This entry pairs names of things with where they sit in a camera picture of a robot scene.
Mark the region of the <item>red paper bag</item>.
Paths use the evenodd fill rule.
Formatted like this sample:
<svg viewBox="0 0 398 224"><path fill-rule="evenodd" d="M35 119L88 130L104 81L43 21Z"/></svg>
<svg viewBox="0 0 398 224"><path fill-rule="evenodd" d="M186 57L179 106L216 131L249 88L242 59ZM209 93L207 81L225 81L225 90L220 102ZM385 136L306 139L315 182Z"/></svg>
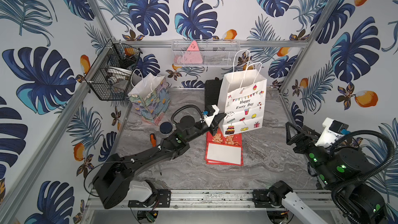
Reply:
<svg viewBox="0 0 398 224"><path fill-rule="evenodd" d="M224 137L221 130L215 135L206 134L205 161L207 164L243 166L242 135Z"/></svg>

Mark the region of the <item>white happy paper bag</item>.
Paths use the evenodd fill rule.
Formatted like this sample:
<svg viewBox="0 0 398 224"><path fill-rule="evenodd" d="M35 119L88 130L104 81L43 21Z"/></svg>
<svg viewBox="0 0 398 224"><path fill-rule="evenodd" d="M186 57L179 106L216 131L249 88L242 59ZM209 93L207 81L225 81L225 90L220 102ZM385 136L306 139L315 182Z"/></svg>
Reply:
<svg viewBox="0 0 398 224"><path fill-rule="evenodd" d="M219 124L225 137L262 128L267 79L261 68L261 62L252 62L223 76L217 106L226 114Z"/></svg>

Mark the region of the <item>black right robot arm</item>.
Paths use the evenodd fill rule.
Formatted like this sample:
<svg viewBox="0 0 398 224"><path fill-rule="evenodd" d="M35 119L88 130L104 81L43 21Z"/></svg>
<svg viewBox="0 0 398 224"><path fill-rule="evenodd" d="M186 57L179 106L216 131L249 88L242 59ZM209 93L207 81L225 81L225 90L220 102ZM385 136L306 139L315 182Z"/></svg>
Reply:
<svg viewBox="0 0 398 224"><path fill-rule="evenodd" d="M330 118L323 127L323 132L317 133L307 126L286 122L286 143L295 145L293 151L308 159L309 169L322 180L336 207L352 224L388 223L383 197L366 182L393 162L393 141L373 130L349 132L347 124ZM345 144L361 135L374 136L384 143L386 154L379 164L369 162L360 147Z"/></svg>

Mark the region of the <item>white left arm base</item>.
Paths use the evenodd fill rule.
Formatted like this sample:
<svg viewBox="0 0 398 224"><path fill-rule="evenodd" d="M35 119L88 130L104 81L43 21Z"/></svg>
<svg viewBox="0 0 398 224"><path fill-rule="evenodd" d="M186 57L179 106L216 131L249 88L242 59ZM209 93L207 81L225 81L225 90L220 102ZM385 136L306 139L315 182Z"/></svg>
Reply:
<svg viewBox="0 0 398 224"><path fill-rule="evenodd" d="M158 191L149 180L130 182L126 198L129 201L138 202L143 206L152 206L157 200Z"/></svg>

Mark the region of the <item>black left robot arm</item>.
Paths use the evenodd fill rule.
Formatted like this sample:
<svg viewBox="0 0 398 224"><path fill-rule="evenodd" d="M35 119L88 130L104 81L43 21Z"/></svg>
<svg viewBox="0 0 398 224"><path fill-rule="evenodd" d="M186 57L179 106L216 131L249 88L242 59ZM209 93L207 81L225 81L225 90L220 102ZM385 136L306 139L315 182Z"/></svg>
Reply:
<svg viewBox="0 0 398 224"><path fill-rule="evenodd" d="M182 156L194 139L206 133L215 135L226 116L216 105L207 105L204 111L193 104L185 105L172 114L171 122L176 129L160 144L130 156L111 155L92 179L104 209L116 207L127 196L131 197L129 207L152 207L159 203L161 191L149 180L137 181L135 176Z"/></svg>

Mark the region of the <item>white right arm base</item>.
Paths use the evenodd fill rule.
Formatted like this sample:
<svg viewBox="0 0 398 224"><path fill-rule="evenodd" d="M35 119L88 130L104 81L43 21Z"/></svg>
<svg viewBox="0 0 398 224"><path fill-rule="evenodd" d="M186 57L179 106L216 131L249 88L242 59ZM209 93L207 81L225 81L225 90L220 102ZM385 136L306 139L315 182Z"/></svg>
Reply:
<svg viewBox="0 0 398 224"><path fill-rule="evenodd" d="M309 208L293 189L280 180L268 190L269 203L283 206L297 217L303 224L327 224L316 212Z"/></svg>

